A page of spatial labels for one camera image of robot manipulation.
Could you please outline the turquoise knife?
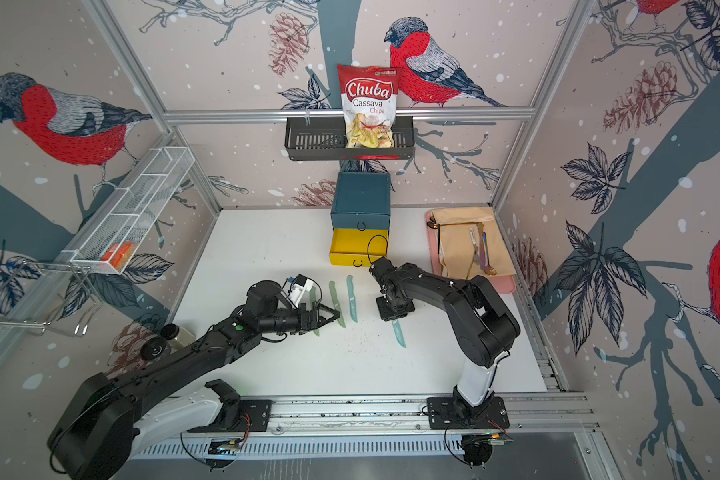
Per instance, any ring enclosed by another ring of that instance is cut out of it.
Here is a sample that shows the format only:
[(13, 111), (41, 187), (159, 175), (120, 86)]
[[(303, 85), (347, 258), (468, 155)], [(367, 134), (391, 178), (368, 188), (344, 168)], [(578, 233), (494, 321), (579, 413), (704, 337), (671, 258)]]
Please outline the turquoise knife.
[(398, 345), (401, 346), (402, 348), (406, 348), (405, 337), (404, 337), (401, 325), (398, 320), (392, 321), (392, 328), (393, 328), (395, 339), (396, 339)]

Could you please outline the yellow drawer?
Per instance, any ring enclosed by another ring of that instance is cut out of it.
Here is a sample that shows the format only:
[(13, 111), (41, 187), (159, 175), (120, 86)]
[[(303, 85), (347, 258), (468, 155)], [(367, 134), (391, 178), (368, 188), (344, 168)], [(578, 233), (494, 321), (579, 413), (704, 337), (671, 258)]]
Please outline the yellow drawer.
[(369, 268), (373, 262), (387, 256), (388, 240), (387, 230), (334, 229), (330, 263), (335, 266)]

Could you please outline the teal top drawer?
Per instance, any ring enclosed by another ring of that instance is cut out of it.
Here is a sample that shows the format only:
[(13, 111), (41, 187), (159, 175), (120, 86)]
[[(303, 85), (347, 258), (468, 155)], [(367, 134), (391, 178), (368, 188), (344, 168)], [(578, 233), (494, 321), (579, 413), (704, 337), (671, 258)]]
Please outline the teal top drawer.
[(388, 231), (390, 227), (389, 214), (332, 212), (331, 221), (334, 229)]

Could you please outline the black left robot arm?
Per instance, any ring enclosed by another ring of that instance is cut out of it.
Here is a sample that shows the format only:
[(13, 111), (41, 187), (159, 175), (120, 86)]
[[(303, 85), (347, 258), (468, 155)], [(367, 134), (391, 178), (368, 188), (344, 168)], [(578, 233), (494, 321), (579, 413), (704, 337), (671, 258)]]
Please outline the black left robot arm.
[(226, 381), (207, 381), (184, 396), (179, 390), (231, 364), (262, 342), (318, 330), (338, 310), (290, 299), (275, 281), (259, 281), (244, 304), (193, 343), (130, 373), (86, 379), (50, 434), (49, 465), (72, 479), (109, 479), (133, 455), (185, 432), (233, 434), (241, 451), (249, 436), (266, 431), (270, 400), (245, 400)]

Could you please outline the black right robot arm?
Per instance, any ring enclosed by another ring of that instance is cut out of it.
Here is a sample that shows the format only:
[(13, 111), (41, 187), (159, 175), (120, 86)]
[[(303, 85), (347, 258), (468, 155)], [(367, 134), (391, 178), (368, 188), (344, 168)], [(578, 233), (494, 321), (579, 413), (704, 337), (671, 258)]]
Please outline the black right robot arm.
[(482, 276), (449, 279), (412, 263), (396, 267), (386, 257), (372, 261), (369, 272), (380, 288), (376, 304), (382, 320), (406, 317), (415, 311), (417, 301), (446, 314), (466, 357), (454, 401), (470, 408), (488, 402), (494, 395), (496, 370), (510, 356), (521, 333), (519, 322), (491, 282)]

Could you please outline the teal drawer cabinet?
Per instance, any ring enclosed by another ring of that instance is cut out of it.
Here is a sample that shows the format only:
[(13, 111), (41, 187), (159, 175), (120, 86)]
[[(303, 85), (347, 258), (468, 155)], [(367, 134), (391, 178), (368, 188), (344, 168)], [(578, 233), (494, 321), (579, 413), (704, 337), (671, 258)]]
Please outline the teal drawer cabinet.
[(391, 217), (390, 210), (391, 186), (387, 173), (339, 173), (331, 213), (374, 213)]

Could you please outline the light green knife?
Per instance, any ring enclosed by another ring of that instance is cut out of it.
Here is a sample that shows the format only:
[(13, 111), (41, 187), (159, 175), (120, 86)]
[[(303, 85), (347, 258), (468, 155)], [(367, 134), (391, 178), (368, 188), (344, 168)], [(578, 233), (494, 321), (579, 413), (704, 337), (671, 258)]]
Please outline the light green knife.
[[(313, 311), (313, 312), (317, 312), (317, 307), (319, 305), (317, 293), (318, 293), (317, 286), (313, 286), (309, 293), (309, 295), (310, 295), (310, 311)], [(320, 336), (319, 329), (312, 330), (312, 333), (317, 337)]]

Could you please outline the teal knife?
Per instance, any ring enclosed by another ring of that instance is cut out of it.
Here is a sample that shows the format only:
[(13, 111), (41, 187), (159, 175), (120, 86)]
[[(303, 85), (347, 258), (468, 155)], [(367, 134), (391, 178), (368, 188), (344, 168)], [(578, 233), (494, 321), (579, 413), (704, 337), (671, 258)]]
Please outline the teal knife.
[(358, 322), (357, 299), (355, 295), (354, 278), (352, 275), (346, 277), (346, 288), (349, 303), (350, 318), (354, 323)]

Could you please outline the gold spoon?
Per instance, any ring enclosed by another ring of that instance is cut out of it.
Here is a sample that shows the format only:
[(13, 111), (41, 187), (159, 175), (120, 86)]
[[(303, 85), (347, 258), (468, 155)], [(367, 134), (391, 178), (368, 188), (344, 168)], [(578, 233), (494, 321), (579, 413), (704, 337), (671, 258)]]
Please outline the gold spoon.
[(442, 223), (430, 212), (426, 216), (426, 227), (434, 274), (464, 280), (498, 276), (497, 269), (489, 263), (482, 223)]

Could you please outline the black capped jar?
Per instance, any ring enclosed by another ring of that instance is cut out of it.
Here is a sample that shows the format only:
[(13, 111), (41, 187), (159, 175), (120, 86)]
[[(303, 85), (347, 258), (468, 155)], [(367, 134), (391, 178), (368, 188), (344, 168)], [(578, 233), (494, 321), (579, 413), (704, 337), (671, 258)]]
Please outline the black capped jar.
[(140, 348), (140, 359), (151, 362), (163, 354), (181, 350), (196, 340), (196, 336), (186, 328), (170, 323), (165, 325), (157, 336), (148, 339)]

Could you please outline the red packet in rack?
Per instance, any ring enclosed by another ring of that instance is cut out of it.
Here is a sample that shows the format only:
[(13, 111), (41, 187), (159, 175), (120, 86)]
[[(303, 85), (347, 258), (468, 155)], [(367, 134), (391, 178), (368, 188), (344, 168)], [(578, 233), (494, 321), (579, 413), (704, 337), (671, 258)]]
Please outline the red packet in rack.
[(122, 269), (135, 251), (132, 243), (113, 244), (101, 257), (103, 262), (110, 264), (115, 269)]

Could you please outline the Chuba cassava chips bag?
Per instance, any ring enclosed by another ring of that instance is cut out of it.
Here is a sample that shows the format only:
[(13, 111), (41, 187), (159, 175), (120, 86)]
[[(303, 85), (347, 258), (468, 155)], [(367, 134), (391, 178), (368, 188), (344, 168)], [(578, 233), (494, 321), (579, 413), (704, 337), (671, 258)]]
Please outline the Chuba cassava chips bag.
[(337, 66), (348, 148), (393, 148), (399, 74), (396, 68)]

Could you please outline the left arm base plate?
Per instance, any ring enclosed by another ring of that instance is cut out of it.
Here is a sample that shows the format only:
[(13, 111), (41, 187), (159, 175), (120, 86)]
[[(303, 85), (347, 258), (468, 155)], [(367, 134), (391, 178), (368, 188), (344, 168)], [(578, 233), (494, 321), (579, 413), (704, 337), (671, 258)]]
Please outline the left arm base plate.
[(269, 399), (242, 399), (226, 402), (220, 413), (206, 426), (189, 430), (190, 433), (261, 433), (266, 432), (273, 401)]

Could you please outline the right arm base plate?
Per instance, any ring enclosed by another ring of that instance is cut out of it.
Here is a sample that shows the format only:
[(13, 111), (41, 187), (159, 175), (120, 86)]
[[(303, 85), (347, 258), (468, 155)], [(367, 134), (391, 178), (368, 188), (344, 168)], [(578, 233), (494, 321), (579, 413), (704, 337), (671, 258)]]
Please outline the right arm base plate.
[(426, 412), (432, 430), (498, 429), (510, 427), (504, 399), (491, 396), (474, 407), (452, 396), (428, 397)]

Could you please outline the aluminium frame post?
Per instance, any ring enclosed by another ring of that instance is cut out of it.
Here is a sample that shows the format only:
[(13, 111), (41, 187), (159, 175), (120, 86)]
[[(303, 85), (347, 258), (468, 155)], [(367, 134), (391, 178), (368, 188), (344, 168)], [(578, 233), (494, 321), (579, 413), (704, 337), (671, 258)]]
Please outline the aluminium frame post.
[(162, 134), (161, 139), (166, 144), (171, 143), (176, 146), (186, 147), (195, 157), (195, 163), (189, 170), (189, 178), (192, 180), (195, 189), (212, 215), (218, 217), (222, 211), (222, 207), (216, 198), (213, 186), (205, 170), (200, 164), (200, 160), (191, 149), (184, 135), (179, 132), (176, 127), (168, 123), (167, 109), (164, 102), (161, 100), (153, 82), (149, 79), (146, 67), (139, 60), (127, 36), (119, 26), (112, 9), (107, 5), (106, 1), (84, 0), (82, 4), (88, 11), (92, 21), (100, 31), (119, 65), (123, 68), (132, 86), (138, 92), (138, 96), (147, 108), (148, 113), (155, 121)]

